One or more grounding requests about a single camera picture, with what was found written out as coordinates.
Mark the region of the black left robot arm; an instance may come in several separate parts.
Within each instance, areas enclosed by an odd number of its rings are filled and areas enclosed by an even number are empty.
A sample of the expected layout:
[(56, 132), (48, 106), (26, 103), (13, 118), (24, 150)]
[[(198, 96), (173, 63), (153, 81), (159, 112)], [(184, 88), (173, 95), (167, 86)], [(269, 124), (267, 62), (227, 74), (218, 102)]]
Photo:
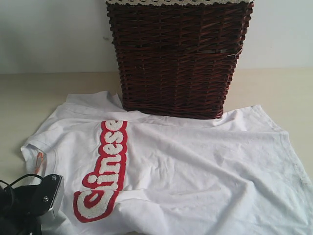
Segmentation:
[(38, 218), (31, 215), (27, 199), (19, 198), (9, 187), (0, 188), (0, 233), (2, 235), (41, 235)]

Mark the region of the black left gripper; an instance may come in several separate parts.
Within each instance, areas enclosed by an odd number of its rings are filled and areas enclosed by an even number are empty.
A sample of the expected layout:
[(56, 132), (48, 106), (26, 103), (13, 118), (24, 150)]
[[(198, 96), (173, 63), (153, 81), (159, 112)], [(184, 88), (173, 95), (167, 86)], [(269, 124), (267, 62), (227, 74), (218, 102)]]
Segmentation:
[(40, 216), (45, 211), (0, 211), (1, 235), (42, 235)]

